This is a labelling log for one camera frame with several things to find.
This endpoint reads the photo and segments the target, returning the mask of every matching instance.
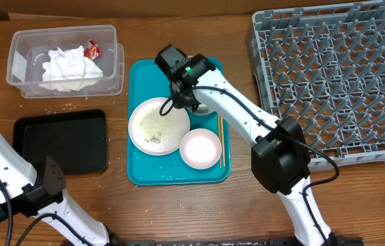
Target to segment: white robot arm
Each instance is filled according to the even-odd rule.
[[[272,128],[276,128],[276,121],[280,120],[275,115],[269,114],[253,104],[243,94],[237,91],[230,83],[224,78],[221,71],[218,69],[209,70],[198,79],[197,87],[210,86],[224,89],[239,100],[241,100],[252,112],[260,117],[267,125]],[[228,123],[234,127],[238,132],[241,133],[243,138],[248,142],[250,147],[257,144],[257,136],[267,136],[270,131],[258,124],[245,109],[243,109],[234,99],[228,97],[226,94],[221,94],[212,90],[194,90],[195,98],[210,109],[215,110],[217,113],[222,115]],[[291,193],[285,195],[281,192],[277,192],[279,197],[282,199],[285,208],[291,220],[293,221],[296,238],[303,245],[320,246],[323,245],[324,240],[319,233],[319,230],[314,226],[314,222],[308,212],[308,208],[304,203],[302,190],[305,188],[311,179],[308,177],[300,179],[292,188]],[[312,190],[308,189],[308,201],[311,209],[314,212],[315,218],[321,227],[321,230],[325,234],[326,238],[329,237],[331,230],[328,225],[324,222],[322,215],[315,203]]]
[[[278,193],[282,199],[293,221],[297,240],[303,245],[329,245],[325,239],[334,235],[322,219],[312,190],[307,189],[306,194],[313,216],[302,195],[302,190],[311,183],[307,167],[310,160],[308,150],[301,150],[290,143],[278,145],[271,131],[283,129],[305,144],[300,125],[293,119],[282,122],[275,115],[253,104],[202,55],[189,58],[181,50],[169,45],[159,52],[155,62],[170,81],[175,108],[194,108],[203,103],[222,115],[247,140],[252,148],[252,171],[267,190]],[[263,127],[258,119],[252,117],[252,113],[269,128]]]
[[[111,242],[106,227],[92,219],[68,194],[63,175],[53,160],[47,159],[36,167],[21,158],[0,134],[0,180],[9,193],[14,214],[36,218],[54,213],[91,245],[118,245]],[[0,191],[0,222],[8,218],[4,205]],[[84,245],[57,219],[46,217],[43,221],[74,245]]]

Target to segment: plastic tray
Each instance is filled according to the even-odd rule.
[[[68,79],[63,81],[42,81],[44,62],[49,62],[49,50],[63,51],[85,47],[93,40],[102,54],[94,63],[103,71],[103,77],[94,79]],[[78,96],[114,96],[123,90],[124,49],[117,43],[117,31],[112,25],[82,27],[60,27],[17,31],[12,38],[8,57],[10,85],[21,90],[25,98],[61,98]],[[79,91],[60,92],[40,86],[42,83],[96,82]]]
[[[256,12],[246,43],[263,109],[338,165],[385,162],[385,1]]]
[[[210,60],[223,71],[221,63],[214,58]],[[130,69],[129,82],[129,115],[142,102],[158,97],[170,97],[169,82],[160,71],[154,60],[138,61]],[[199,116],[187,110],[191,130],[206,128],[218,134],[217,114]],[[127,141],[127,175],[136,185],[184,185],[212,183],[225,180],[231,171],[231,155],[229,143],[229,126],[224,123],[226,166],[220,168],[219,162],[213,167],[198,170],[183,162],[179,150],[164,156],[152,156],[136,148],[128,136]]]
[[[51,157],[64,174],[102,172],[108,168],[104,112],[93,109],[21,118],[14,125],[12,147],[32,165]]]

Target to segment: small bowl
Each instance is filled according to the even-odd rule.
[[[195,169],[207,169],[221,157],[220,139],[208,129],[195,129],[187,133],[180,142],[180,156]]]

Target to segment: white tissue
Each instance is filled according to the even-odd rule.
[[[45,73],[42,75],[43,81],[56,81],[66,79],[89,79],[103,77],[103,71],[89,58],[83,55],[83,46],[77,49],[62,51],[49,51],[50,62],[44,62],[42,68]],[[70,92],[93,85],[98,81],[79,81],[66,83],[41,83],[40,87],[48,90],[58,90],[60,92]]]

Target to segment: plastic dish rack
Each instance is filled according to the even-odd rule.
[[[385,1],[256,12],[246,43],[265,110],[338,165],[385,162]]]

